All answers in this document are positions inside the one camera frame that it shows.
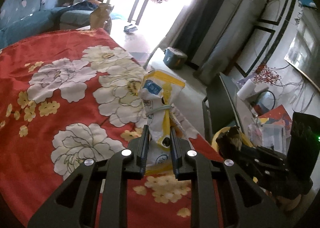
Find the white yellow bag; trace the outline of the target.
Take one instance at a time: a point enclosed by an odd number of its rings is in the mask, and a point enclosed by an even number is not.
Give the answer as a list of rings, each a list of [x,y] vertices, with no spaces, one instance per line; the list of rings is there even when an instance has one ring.
[[[185,80],[163,70],[154,70],[143,77],[138,91],[143,101],[151,136],[146,175],[156,175],[172,169],[170,156],[170,128],[177,136],[190,141],[198,131],[174,106],[173,102],[185,87]]]

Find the yellow rimmed trash bin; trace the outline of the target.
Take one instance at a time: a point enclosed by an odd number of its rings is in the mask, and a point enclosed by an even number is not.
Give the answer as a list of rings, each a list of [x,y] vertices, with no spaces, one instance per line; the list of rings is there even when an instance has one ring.
[[[212,138],[212,148],[223,157],[223,165],[238,165],[256,184],[258,178],[253,174],[253,157],[257,146],[236,126],[224,127]]]

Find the red paper packet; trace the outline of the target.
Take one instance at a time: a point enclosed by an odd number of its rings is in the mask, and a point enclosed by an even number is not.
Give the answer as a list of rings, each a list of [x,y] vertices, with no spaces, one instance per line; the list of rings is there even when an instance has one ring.
[[[270,110],[258,118],[262,124],[282,125],[285,127],[286,131],[291,130],[292,119],[282,105]]]

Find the red floral tablecloth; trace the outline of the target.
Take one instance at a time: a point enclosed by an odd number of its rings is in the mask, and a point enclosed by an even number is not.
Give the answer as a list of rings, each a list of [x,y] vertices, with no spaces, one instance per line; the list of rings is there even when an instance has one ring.
[[[141,136],[144,75],[101,29],[1,48],[1,227],[26,227],[80,164],[107,160]]]

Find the white paper towel roll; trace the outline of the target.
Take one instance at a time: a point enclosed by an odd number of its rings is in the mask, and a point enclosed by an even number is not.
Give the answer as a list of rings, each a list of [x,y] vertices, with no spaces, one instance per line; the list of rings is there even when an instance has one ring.
[[[254,95],[258,95],[263,91],[268,90],[268,85],[265,83],[255,83],[252,79],[249,79],[237,92],[237,96],[244,101]]]

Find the red berry branch decoration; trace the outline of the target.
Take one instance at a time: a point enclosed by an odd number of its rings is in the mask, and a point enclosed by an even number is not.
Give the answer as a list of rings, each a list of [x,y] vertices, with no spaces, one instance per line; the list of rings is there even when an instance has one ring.
[[[253,82],[255,84],[264,83],[269,85],[276,85],[281,80],[281,76],[266,64],[259,65],[254,71]]]

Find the flat screen television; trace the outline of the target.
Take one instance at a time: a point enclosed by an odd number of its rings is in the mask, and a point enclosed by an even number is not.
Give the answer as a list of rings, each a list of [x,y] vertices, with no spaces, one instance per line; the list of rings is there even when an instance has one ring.
[[[319,11],[305,7],[286,62],[319,90]]]

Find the tall grey air conditioner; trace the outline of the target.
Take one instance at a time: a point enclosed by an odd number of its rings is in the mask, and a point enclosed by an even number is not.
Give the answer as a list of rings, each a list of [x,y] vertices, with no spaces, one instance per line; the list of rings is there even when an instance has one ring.
[[[198,79],[208,85],[223,72],[240,50],[257,22],[266,0],[241,0],[214,46],[206,62],[201,66]]]

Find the small blue stool bin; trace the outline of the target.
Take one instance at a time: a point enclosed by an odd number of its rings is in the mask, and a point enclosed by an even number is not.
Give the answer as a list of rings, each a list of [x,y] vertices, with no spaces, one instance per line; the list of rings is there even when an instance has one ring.
[[[182,68],[186,60],[187,55],[181,50],[172,47],[165,49],[163,62],[168,68],[172,70],[179,70]]]

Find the brown paper bag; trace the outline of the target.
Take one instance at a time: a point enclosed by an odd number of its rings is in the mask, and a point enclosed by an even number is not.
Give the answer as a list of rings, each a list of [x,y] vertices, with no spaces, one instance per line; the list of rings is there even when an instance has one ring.
[[[112,29],[111,12],[114,6],[107,3],[100,3],[95,11],[90,14],[90,29],[103,28],[108,34]]]

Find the blue floral sofa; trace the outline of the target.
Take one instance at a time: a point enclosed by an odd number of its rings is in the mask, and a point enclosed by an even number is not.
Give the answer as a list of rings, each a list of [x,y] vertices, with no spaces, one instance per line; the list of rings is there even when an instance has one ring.
[[[5,0],[1,6],[1,48],[27,37],[89,25],[97,4],[72,0]]]

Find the dark grey curtain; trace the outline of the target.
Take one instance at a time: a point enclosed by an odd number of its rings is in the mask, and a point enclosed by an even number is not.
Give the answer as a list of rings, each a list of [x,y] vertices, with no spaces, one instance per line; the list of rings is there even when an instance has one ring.
[[[191,60],[217,16],[224,0],[192,0],[190,13],[182,26],[173,47]]]

